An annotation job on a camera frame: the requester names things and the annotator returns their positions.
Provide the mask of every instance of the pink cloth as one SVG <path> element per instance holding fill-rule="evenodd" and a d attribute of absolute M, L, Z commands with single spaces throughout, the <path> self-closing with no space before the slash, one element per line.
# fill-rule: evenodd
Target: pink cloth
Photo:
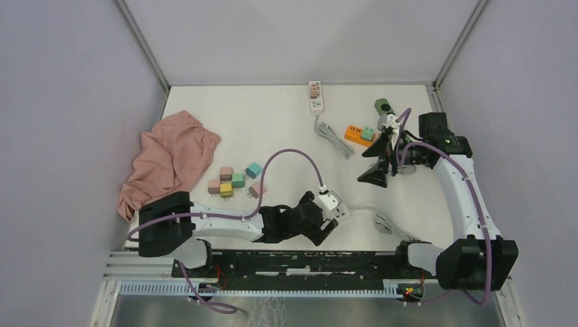
<path fill-rule="evenodd" d="M 118 212 L 130 221 L 142 206 L 176 191 L 190 191 L 213 162 L 221 138 L 190 113 L 172 114 L 140 136 L 142 151 L 121 190 Z"/>

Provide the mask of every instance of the teal block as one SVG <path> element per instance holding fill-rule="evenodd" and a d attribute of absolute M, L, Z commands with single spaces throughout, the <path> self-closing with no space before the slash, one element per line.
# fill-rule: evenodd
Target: teal block
<path fill-rule="evenodd" d="M 233 174 L 231 184 L 233 188 L 242 189 L 245 187 L 245 176 L 243 174 Z"/>
<path fill-rule="evenodd" d="M 245 173 L 251 177 L 251 178 L 255 178 L 257 176 L 259 176 L 259 174 L 261 173 L 261 166 L 259 166 L 256 163 L 251 163 L 249 165 L 249 167 L 247 167 L 247 169 L 245 169 Z"/>
<path fill-rule="evenodd" d="M 365 128 L 363 128 L 363 132 L 361 132 L 361 138 L 366 141 L 371 141 L 374 139 L 375 132 L 376 131 L 373 128 L 365 126 Z"/>

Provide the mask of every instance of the orange power strip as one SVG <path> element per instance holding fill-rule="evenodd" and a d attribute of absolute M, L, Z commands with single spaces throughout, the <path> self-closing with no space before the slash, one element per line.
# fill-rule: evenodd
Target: orange power strip
<path fill-rule="evenodd" d="M 347 127 L 347 129 L 345 130 L 345 137 L 344 138 L 347 141 L 355 142 L 357 144 L 360 144 L 360 145 L 363 145 L 363 146 L 366 146 L 369 148 L 369 146 L 371 146 L 374 143 L 374 141 L 376 140 L 376 135 L 374 134 L 371 141 L 366 141 L 366 140 L 361 138 L 362 132 L 363 132 L 363 129 L 361 129 L 357 126 L 349 125 Z"/>

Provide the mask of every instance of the yellow block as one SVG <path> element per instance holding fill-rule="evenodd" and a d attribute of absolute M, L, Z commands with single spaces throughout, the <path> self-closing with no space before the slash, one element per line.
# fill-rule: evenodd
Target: yellow block
<path fill-rule="evenodd" d="M 233 184 L 231 183 L 224 183 L 221 184 L 221 198 L 230 198 L 233 196 Z"/>

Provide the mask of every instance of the pink block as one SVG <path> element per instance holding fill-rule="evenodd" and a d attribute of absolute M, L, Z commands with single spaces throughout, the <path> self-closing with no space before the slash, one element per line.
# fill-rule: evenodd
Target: pink block
<path fill-rule="evenodd" d="M 249 193 L 251 193 L 251 195 L 255 198 L 259 197 L 259 188 L 261 186 L 260 182 L 257 182 L 255 184 L 253 184 L 251 187 L 249 187 Z M 267 187 L 263 186 L 263 194 L 265 194 L 265 192 L 267 192 Z"/>
<path fill-rule="evenodd" d="M 221 167 L 219 177 L 221 178 L 221 181 L 230 181 L 233 177 L 233 168 Z"/>
<path fill-rule="evenodd" d="M 209 191 L 209 194 L 219 194 L 221 191 L 221 181 L 218 179 L 211 179 L 207 190 Z"/>

